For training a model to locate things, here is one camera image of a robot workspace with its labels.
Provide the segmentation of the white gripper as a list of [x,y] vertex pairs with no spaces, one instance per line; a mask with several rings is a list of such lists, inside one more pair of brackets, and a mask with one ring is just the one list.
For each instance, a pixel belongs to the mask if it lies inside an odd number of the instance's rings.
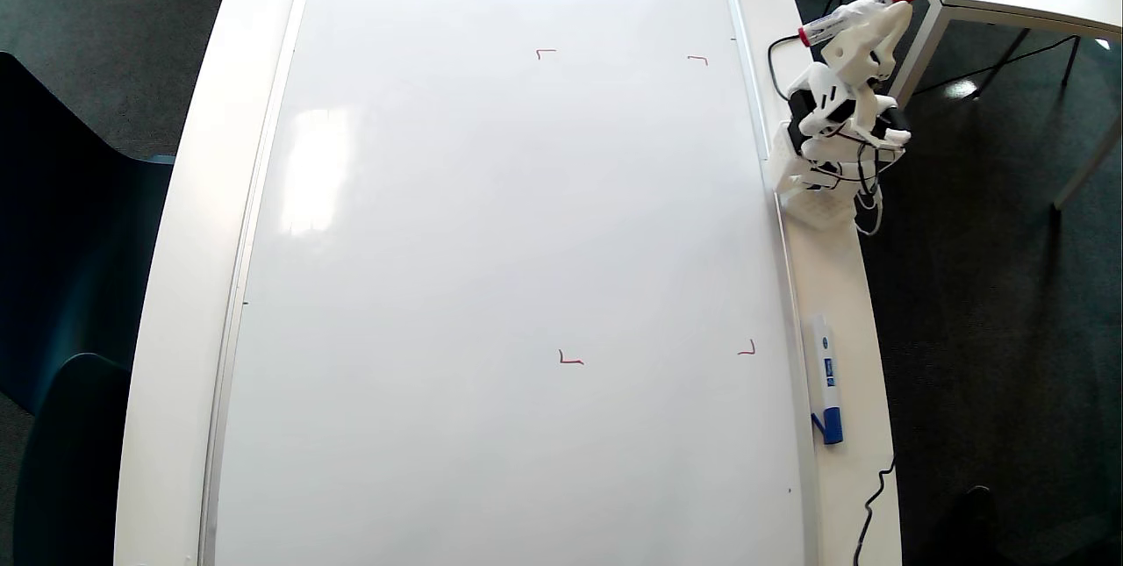
[[867,22],[838,31],[823,47],[840,81],[886,81],[896,70],[896,47],[913,18],[913,6],[891,4]]

